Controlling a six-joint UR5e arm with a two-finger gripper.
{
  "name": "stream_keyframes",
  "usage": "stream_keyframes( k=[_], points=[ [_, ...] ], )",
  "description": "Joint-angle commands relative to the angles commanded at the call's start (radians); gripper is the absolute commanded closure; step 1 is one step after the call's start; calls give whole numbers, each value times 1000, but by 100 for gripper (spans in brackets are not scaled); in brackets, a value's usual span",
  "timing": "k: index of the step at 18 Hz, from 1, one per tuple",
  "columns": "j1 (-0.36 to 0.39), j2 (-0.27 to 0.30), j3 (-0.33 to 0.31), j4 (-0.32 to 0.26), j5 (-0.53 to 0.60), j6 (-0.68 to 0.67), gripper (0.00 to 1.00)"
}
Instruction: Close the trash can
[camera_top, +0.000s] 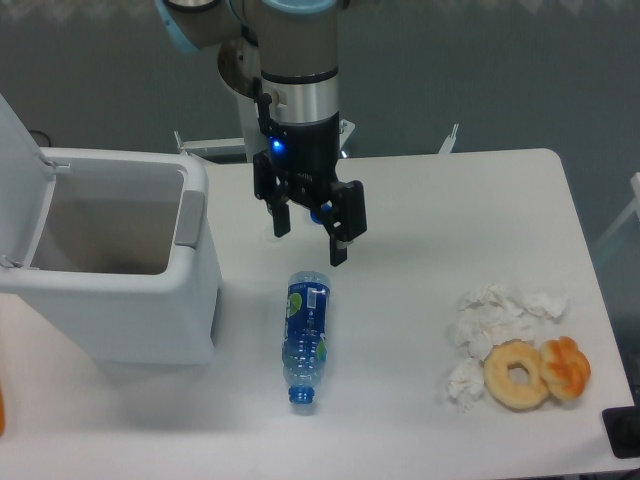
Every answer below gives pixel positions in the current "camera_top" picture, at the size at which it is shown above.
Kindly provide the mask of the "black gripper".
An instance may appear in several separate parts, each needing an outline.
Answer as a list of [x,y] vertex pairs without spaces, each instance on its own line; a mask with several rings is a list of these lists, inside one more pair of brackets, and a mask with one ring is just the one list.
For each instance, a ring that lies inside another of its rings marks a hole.
[[270,117],[259,120],[268,148],[253,157],[254,196],[272,216],[273,232],[290,232],[288,201],[311,211],[329,235],[330,265],[348,257],[348,245],[367,231],[364,185],[337,181],[339,116],[310,124],[285,125]]

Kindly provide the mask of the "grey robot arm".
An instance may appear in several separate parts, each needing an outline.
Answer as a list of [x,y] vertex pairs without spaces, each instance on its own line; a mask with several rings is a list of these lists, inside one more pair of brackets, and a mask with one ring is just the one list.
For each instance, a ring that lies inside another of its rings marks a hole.
[[345,1],[159,1],[172,40],[187,51],[217,45],[226,84],[253,103],[263,142],[253,155],[254,195],[290,230],[290,203],[324,226],[330,263],[367,229],[364,187],[342,182],[338,19]]

